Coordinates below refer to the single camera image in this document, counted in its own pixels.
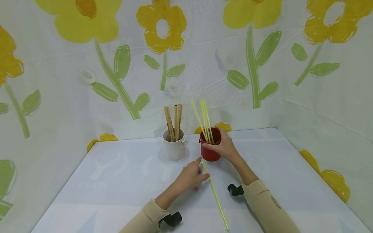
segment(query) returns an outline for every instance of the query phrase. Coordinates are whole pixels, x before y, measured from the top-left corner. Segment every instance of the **yellow straw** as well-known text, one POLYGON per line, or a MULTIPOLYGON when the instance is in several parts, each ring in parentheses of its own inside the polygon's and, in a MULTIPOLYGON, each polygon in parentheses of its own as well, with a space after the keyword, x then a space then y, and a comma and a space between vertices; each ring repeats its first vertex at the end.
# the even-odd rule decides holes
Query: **yellow straw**
POLYGON ((209 130, 206 128, 207 120, 206 120, 206 113, 205 113, 205 107, 203 105, 203 101, 201 101, 200 104, 201 104, 201 112, 202 112, 203 125, 204 125, 204 128, 205 128, 205 132, 207 133, 207 138, 205 138, 205 139, 206 139, 206 142, 211 143, 210 142, 209 130))
POLYGON ((207 116, 207 120, 208 120, 208 122, 209 122, 209 129, 210 129, 211 139, 212 139, 212 143, 214 143, 214 137, 212 136, 212 130, 211 130, 211 125, 210 125, 209 112, 207 111, 206 100, 204 101, 204 103, 205 103, 205 108, 206 108, 206 116, 207 116))
POLYGON ((193 100, 191 100, 191 101, 192 101, 193 109, 194 109, 194 111, 195 111, 195 115, 197 116, 198 123, 200 124, 201 130, 202 130, 202 132, 203 132, 203 136, 204 136, 205 139, 206 139, 206 132, 203 130, 203 127, 202 127, 202 124, 201 124, 200 118, 198 117, 198 112, 197 112, 197 110, 196 110, 196 108, 195 108, 195 106, 194 106, 193 100))
MULTIPOLYGON (((205 166, 206 172, 208 173, 209 170, 207 169, 207 166, 206 166, 205 160, 204 160, 203 158, 202 158, 202 163, 203 163, 203 165, 205 166)), ((217 202, 217 205, 218 205, 218 207, 219 207, 220 213, 222 214, 222 218, 223 218, 223 221, 224 221, 224 224, 225 224, 225 228, 227 229, 227 231, 229 231, 229 227, 228 227, 228 224, 227 224, 227 220, 225 220, 225 216, 224 216, 224 213, 223 213, 223 209, 222 209, 222 206, 220 205, 220 201, 219 201, 219 198, 217 197, 217 193, 216 193, 216 191, 215 191, 215 187, 214 187, 214 184, 212 183, 212 179, 211 179, 211 177, 209 178, 209 180, 210 180, 211 188, 212 188, 212 191, 214 192, 214 195, 215 195, 216 202, 217 202)))

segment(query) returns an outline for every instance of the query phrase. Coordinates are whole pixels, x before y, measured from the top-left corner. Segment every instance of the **table surface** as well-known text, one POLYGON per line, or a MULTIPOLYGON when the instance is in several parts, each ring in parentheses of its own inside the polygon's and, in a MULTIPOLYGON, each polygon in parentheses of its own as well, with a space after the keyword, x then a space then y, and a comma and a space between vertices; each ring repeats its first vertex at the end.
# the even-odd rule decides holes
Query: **table surface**
MULTIPOLYGON (((277 129, 228 134, 302 233, 370 232, 277 129)), ((167 158, 162 138, 96 143, 32 233, 117 233, 198 158, 199 135, 185 138, 186 155, 178 161, 167 158)), ((244 197, 227 190, 241 184, 233 166, 223 158, 206 163, 230 231, 263 232, 244 197)), ((176 211, 183 221, 176 228, 163 224, 161 232, 226 232, 209 182, 178 198, 170 207, 176 211)))

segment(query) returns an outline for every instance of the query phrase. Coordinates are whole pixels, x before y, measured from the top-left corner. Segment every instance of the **white cup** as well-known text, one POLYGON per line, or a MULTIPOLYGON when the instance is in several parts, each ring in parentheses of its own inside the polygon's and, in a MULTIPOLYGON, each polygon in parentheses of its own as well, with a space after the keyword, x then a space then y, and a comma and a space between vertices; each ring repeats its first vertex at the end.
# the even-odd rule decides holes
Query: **white cup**
POLYGON ((184 131, 182 129, 179 131, 179 138, 181 139, 176 142, 170 142, 171 139, 168 130, 163 133, 163 143, 166 147, 168 157, 172 160, 182 159, 185 155, 185 146, 188 142, 184 139, 184 131))

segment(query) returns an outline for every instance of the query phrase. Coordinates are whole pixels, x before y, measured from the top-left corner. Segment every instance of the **yellow flower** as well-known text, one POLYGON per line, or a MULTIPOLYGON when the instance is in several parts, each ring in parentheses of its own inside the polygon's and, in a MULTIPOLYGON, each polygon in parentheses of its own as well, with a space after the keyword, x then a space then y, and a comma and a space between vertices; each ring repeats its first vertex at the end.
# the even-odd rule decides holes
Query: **yellow flower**
POLYGON ((187 27, 183 11, 178 6, 170 7, 170 0, 152 0, 151 5, 140 6, 136 14, 137 22, 145 28, 145 40, 149 49, 155 54, 161 54, 167 49, 180 50, 184 45, 181 33, 187 27), (157 23, 165 20, 168 24, 166 38, 157 34, 157 23))
POLYGON ((250 22, 254 28, 266 28, 277 22, 281 12, 282 0, 230 0, 223 21, 229 28, 243 28, 250 22))
POLYGON ((122 0, 34 0, 45 12, 56 15, 54 24, 62 38, 85 43, 96 37, 100 43, 118 37, 115 19, 122 0))
POLYGON ((114 134, 103 133, 100 136, 100 140, 95 139, 95 140, 92 140, 88 144, 88 146, 87 146, 87 153, 91 150, 91 148, 93 147, 93 145, 96 142, 108 142, 108 141, 118 141, 118 139, 117 139, 117 137, 114 134))
POLYGON ((345 182, 345 178, 336 171, 333 170, 323 170, 320 172, 319 165, 315 158, 306 150, 299 152, 303 158, 315 169, 315 171, 323 178, 323 180, 332 188, 332 190, 342 199, 342 201, 347 202, 350 199, 351 192, 350 188, 345 182))
POLYGON ((324 24, 328 9, 341 0, 308 0, 307 11, 312 15, 308 18, 304 35, 310 44, 317 44, 329 39, 332 43, 344 43, 357 32, 357 22, 371 13, 372 0, 342 0, 344 12, 331 26, 324 24))
MULTIPOLYGON (((232 128, 229 124, 225 124, 224 122, 219 122, 215 125, 216 126, 220 126, 221 128, 223 128, 226 132, 230 132, 232 131, 232 128)), ((194 131, 194 134, 200 134, 202 132, 202 129, 201 127, 198 127, 195 129, 194 131)))
POLYGON ((6 83, 6 77, 15 78, 23 74, 23 63, 14 57, 16 43, 0 25, 0 87, 6 83))

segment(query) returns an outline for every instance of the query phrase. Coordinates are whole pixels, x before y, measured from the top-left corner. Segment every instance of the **wallpaper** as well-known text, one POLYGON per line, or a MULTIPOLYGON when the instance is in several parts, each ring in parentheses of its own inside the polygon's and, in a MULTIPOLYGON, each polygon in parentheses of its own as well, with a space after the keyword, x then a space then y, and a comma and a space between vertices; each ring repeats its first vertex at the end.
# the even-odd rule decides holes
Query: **wallpaper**
POLYGON ((370 230, 373 1, 6 0, 0 227, 29 232, 96 142, 158 137, 163 106, 278 128, 370 230))

